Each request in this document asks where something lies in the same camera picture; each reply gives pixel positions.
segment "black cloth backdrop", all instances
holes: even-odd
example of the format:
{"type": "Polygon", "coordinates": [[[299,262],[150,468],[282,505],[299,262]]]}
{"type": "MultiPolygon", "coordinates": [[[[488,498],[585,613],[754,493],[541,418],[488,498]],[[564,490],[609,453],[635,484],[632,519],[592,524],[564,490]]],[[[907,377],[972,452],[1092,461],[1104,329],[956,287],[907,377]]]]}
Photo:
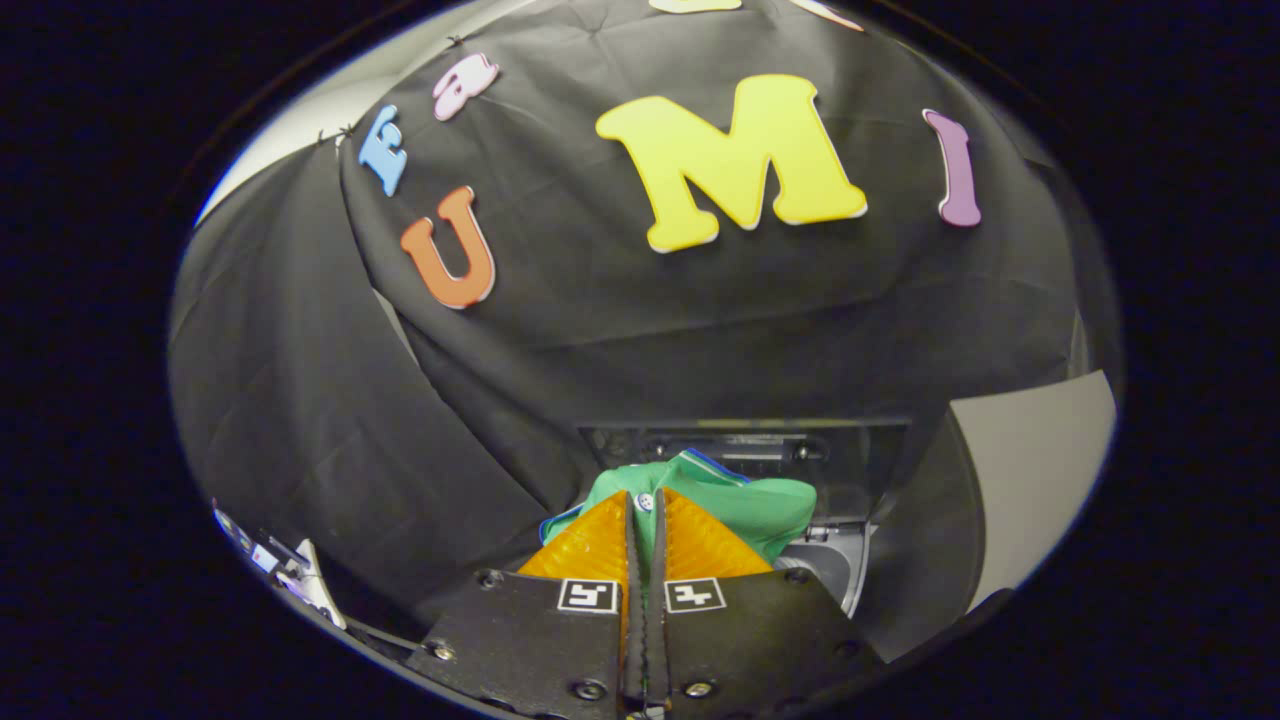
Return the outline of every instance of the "black cloth backdrop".
{"type": "Polygon", "coordinates": [[[869,32],[785,0],[695,15],[534,3],[406,77],[337,152],[319,143],[244,183],[191,238],[173,305],[174,406],[205,492],[247,525],[311,537],[429,620],[463,569],[532,552],[538,523],[586,492],[581,423],[900,414],[931,428],[951,398],[1066,379],[1078,313],[1093,366],[1123,382],[1115,299],[1070,179],[993,100],[858,19],[869,32]],[[436,120],[431,88],[475,53],[498,78],[436,120]],[[718,240],[654,252],[648,196],[596,118],[662,95],[727,131],[737,82],[763,73],[817,86],[869,211],[787,225],[771,173],[742,231],[692,187],[718,240]],[[393,197],[357,160],[388,104],[408,154],[393,197]],[[974,228],[938,218],[923,108],[969,133],[974,228]],[[492,295],[462,311],[399,246],[429,217],[463,272],[435,213],[460,186],[497,263],[492,295]]]}

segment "blue fabric trim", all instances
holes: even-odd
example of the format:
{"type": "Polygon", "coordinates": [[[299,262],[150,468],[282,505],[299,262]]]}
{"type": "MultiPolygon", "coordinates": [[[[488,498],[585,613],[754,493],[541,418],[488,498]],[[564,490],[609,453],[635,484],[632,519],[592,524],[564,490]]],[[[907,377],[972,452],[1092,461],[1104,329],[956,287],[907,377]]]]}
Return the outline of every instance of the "blue fabric trim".
{"type": "Polygon", "coordinates": [[[547,525],[550,525],[556,520],[561,520],[561,519],[568,518],[570,515],[575,515],[577,512],[581,512],[584,505],[586,505],[586,503],[581,502],[581,503],[577,505],[577,507],[570,507],[568,510],[561,512],[559,515],[553,515],[553,516],[543,520],[541,524],[538,525],[538,542],[540,542],[543,544],[547,544],[547,525]]]}
{"type": "Polygon", "coordinates": [[[705,455],[703,455],[703,454],[701,454],[701,452],[700,452],[699,450],[696,450],[696,448],[692,448],[692,447],[690,447],[690,448],[689,448],[689,450],[686,450],[685,452],[687,452],[687,454],[690,454],[690,455],[692,455],[692,456],[698,457],[698,459],[699,459],[699,460],[701,460],[703,462],[707,462],[707,464],[708,464],[708,465],[710,465],[712,468],[716,468],[717,470],[719,470],[721,473],[723,473],[723,474],[726,474],[726,475],[728,475],[728,477],[731,477],[731,478],[737,478],[737,479],[742,480],[744,483],[750,483],[750,482],[751,482],[751,478],[748,478],[746,475],[742,475],[742,474],[740,474],[740,473],[735,473],[735,471],[730,470],[728,468],[726,468],[726,466],[721,465],[719,462],[717,462],[717,461],[712,460],[710,457],[707,457],[705,455]]]}

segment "green shirt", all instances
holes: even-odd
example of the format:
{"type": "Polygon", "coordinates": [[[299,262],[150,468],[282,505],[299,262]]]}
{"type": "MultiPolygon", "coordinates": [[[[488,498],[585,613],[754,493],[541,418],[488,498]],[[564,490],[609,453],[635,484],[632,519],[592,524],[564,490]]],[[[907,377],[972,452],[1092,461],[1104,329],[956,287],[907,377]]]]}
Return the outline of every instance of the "green shirt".
{"type": "Polygon", "coordinates": [[[750,480],[696,450],[686,450],[667,462],[602,473],[581,505],[543,523],[539,529],[543,544],[579,515],[625,489],[635,502],[640,574],[648,580],[657,528],[655,493],[663,487],[710,512],[771,565],[782,548],[804,533],[818,500],[808,483],[781,478],[750,480]]]}

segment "white wall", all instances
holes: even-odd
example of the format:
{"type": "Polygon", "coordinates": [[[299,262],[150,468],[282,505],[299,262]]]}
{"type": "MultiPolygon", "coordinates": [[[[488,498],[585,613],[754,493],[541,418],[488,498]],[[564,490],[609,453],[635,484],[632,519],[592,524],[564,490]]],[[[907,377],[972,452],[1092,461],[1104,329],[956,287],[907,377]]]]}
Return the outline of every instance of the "white wall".
{"type": "Polygon", "coordinates": [[[951,404],[982,492],[986,551],[973,610],[1016,588],[1088,498],[1116,424],[1102,370],[1047,387],[951,404]]]}

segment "yellow letter m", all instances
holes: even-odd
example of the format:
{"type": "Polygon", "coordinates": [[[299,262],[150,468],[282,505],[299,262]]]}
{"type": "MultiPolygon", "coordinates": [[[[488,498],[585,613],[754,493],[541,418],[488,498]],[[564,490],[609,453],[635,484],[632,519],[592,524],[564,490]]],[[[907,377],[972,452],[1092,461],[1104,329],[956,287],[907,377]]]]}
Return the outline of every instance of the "yellow letter m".
{"type": "Polygon", "coordinates": [[[749,77],[737,85],[728,135],[666,97],[641,97],[600,115],[595,132],[626,146],[649,193],[649,246],[671,252],[719,234],[716,215],[694,205],[686,179],[740,227],[755,229],[771,161],[781,187],[773,211],[782,222],[867,213],[867,196],[850,184],[818,117],[817,95],[800,77],[749,77]]]}

